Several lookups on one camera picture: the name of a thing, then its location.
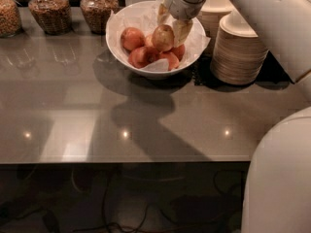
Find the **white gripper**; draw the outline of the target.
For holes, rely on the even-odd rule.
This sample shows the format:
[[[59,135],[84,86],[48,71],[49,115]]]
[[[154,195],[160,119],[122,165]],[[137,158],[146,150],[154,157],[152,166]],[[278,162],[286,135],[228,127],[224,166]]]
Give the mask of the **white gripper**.
[[[174,46],[182,45],[190,34],[193,19],[198,15],[205,0],[163,0],[157,11],[157,24],[164,24],[169,14],[175,20],[172,23],[174,32]]]

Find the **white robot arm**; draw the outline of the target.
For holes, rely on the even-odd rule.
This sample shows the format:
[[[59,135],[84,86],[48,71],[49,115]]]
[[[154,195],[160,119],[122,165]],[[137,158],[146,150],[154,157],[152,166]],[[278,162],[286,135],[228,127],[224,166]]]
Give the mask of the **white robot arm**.
[[[273,55],[248,93],[202,61],[171,161],[248,162],[240,233],[311,233],[310,0],[230,0]],[[198,144],[191,150],[185,141]]]

